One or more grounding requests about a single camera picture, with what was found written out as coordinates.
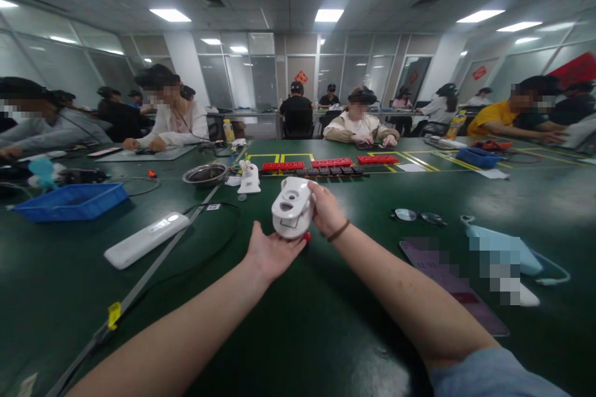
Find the light blue sleeve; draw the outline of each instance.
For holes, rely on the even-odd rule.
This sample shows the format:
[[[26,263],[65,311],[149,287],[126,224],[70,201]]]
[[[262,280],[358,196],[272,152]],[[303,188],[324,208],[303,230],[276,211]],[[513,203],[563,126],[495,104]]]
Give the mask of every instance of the light blue sleeve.
[[[429,374],[435,397],[569,397],[524,369],[507,349],[483,349],[460,364]]]

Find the yellow label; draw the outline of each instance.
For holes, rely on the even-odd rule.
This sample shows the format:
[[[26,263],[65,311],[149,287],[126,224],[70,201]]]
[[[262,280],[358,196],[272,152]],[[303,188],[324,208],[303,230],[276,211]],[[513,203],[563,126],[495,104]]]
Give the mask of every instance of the yellow label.
[[[107,327],[114,331],[118,326],[116,326],[116,321],[120,319],[120,312],[122,311],[122,307],[120,307],[120,303],[114,303],[110,307],[107,308],[109,313],[109,317],[107,319]]]

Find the red plastic part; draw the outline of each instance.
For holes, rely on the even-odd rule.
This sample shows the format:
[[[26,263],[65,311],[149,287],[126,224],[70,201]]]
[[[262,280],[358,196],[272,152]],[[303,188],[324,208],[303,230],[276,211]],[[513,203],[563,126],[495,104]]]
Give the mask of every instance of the red plastic part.
[[[395,164],[399,161],[393,155],[361,156],[357,158],[358,164]]]
[[[295,171],[296,169],[304,169],[302,161],[294,163],[263,163],[264,171]]]
[[[330,160],[317,160],[312,161],[312,167],[339,167],[339,166],[351,166],[351,158],[335,158]]]

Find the stainless steel bowl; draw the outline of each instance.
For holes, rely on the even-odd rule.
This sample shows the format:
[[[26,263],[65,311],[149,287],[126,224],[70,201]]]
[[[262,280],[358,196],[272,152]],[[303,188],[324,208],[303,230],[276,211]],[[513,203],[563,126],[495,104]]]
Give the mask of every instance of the stainless steel bowl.
[[[195,185],[199,189],[210,188],[218,184],[228,173],[224,164],[203,164],[186,171],[182,176],[185,183]]]

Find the eyeglasses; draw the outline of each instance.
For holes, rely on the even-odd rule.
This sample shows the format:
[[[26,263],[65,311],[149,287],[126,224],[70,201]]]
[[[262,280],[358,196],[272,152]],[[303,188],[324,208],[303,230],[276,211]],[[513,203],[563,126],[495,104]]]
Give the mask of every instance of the eyeglasses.
[[[405,208],[397,208],[391,211],[391,217],[404,221],[414,221],[418,218],[418,216],[420,216],[420,218],[426,223],[430,223],[431,225],[447,226],[443,220],[443,216],[437,213],[419,213]]]

